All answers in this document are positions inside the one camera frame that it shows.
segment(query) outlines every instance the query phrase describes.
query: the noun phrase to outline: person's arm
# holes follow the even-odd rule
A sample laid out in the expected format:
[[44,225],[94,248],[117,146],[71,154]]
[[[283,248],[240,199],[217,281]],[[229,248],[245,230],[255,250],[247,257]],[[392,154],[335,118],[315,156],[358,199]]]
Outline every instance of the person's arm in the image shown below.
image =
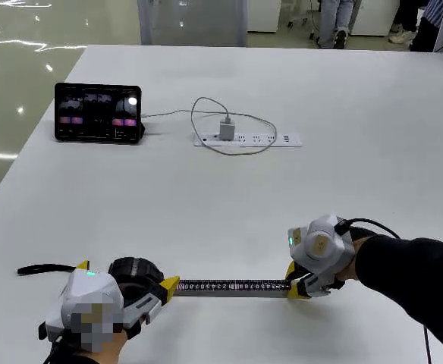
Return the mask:
[[53,364],[118,364],[118,357],[121,355],[122,347],[127,342],[127,334],[125,331],[114,334],[111,343],[103,345],[101,353],[75,353],[63,361],[57,361]]
[[443,243],[376,235],[357,240],[355,250],[337,278],[359,279],[383,293],[443,343]]

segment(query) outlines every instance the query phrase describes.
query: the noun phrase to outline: sneaker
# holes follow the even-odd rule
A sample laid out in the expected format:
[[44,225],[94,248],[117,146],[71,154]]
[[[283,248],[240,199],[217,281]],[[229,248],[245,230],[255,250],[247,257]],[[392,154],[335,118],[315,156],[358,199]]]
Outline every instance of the sneaker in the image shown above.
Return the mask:
[[412,42],[416,36],[416,32],[410,32],[409,30],[402,30],[401,32],[388,37],[388,41],[394,44],[404,44]]
[[402,24],[393,23],[390,27],[390,33],[399,33],[403,30]]
[[348,35],[344,30],[339,30],[336,33],[335,45],[333,46],[333,49],[344,49],[344,47],[346,46],[347,37]]

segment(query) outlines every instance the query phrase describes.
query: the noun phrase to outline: black sleeve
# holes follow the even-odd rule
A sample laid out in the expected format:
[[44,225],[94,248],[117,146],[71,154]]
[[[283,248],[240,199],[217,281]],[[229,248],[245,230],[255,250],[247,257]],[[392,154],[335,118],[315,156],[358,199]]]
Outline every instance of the black sleeve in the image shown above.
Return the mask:
[[392,299],[443,343],[443,243],[370,237],[357,253],[357,277]]

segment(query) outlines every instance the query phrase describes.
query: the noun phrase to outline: pixelated area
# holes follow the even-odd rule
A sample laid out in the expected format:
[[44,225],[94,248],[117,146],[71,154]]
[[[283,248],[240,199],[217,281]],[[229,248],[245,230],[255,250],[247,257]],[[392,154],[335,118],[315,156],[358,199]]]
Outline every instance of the pixelated area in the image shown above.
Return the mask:
[[122,312],[111,297],[93,292],[83,297],[71,313],[71,332],[80,338],[81,347],[92,353],[102,352],[103,344],[113,341],[122,329]]

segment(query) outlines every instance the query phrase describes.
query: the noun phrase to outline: charger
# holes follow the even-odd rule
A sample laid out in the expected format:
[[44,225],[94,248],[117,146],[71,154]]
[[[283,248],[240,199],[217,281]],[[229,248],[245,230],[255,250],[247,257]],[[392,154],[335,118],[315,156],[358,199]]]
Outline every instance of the charger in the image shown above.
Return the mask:
[[228,142],[231,142],[235,138],[235,123],[229,115],[226,115],[225,119],[220,121],[220,134],[218,138]]

